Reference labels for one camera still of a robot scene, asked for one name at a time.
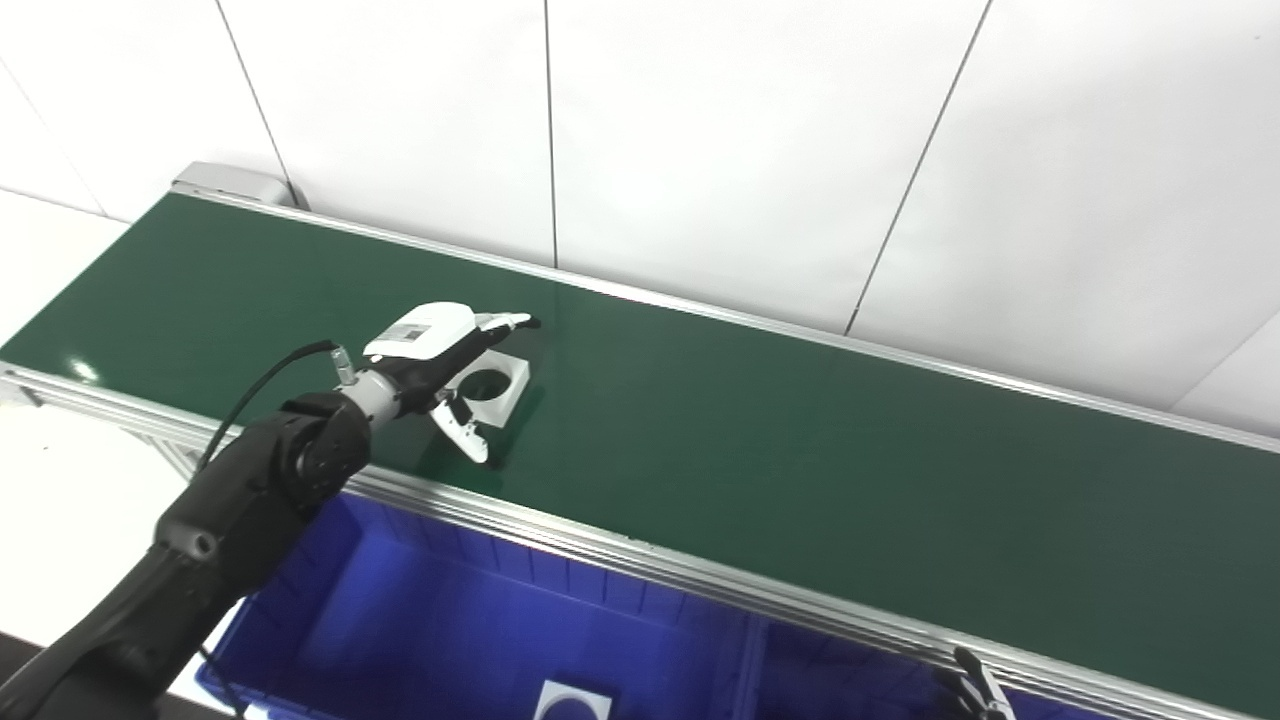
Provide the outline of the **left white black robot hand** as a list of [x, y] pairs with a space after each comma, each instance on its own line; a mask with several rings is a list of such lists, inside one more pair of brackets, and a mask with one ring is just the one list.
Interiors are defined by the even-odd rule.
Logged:
[[378, 429], [425, 415], [471, 461], [495, 466], [483, 429], [502, 429], [531, 378], [530, 363], [497, 350], [516, 331], [536, 329], [529, 313], [476, 313], [457, 302], [424, 304], [369, 342], [367, 365], [340, 392]]

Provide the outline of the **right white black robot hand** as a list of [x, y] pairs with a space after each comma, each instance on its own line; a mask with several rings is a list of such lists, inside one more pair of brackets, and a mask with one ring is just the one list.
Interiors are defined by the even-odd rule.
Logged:
[[987, 664], [972, 650], [956, 646], [959, 670], [937, 667], [934, 679], [945, 688], [950, 708], [961, 719], [1016, 719], [1014, 707]]

